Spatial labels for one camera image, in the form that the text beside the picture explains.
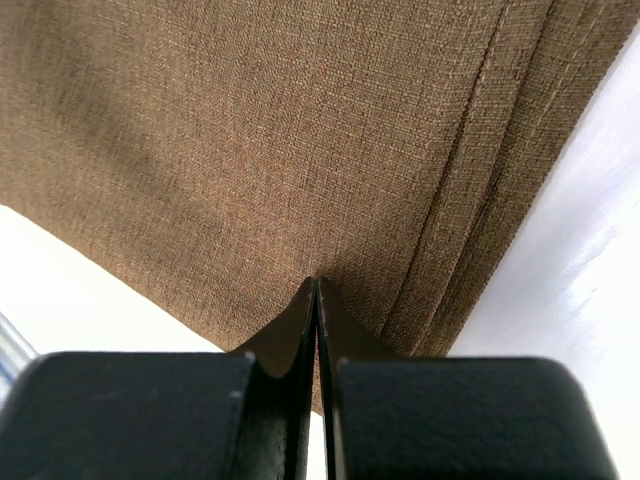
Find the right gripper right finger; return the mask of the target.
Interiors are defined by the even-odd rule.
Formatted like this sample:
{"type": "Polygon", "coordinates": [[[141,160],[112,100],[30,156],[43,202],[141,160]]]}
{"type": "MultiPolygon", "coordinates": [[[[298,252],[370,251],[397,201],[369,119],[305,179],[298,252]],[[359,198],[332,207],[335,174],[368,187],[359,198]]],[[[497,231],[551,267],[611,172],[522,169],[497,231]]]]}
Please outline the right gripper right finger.
{"type": "Polygon", "coordinates": [[[576,379],[545,358],[405,358],[315,282],[331,479],[613,479],[576,379]]]}

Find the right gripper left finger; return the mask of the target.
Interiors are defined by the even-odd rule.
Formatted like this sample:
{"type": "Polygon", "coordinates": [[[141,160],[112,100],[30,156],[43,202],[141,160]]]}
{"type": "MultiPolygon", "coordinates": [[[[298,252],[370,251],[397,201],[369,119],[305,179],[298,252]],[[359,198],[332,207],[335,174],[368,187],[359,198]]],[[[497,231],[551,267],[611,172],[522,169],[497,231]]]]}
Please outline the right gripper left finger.
{"type": "Polygon", "coordinates": [[[1,413],[5,479],[301,479],[316,285],[228,353],[60,352],[1,413]]]}

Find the brown cloth napkin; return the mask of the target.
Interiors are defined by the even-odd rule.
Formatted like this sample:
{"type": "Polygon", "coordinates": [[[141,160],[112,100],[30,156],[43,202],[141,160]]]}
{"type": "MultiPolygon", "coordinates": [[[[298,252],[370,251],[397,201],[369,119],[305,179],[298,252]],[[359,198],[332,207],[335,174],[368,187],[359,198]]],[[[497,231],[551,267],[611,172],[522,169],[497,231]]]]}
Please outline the brown cloth napkin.
{"type": "Polygon", "coordinates": [[[5,1],[1,201],[232,349],[324,276],[448,352],[635,1],[5,1]]]}

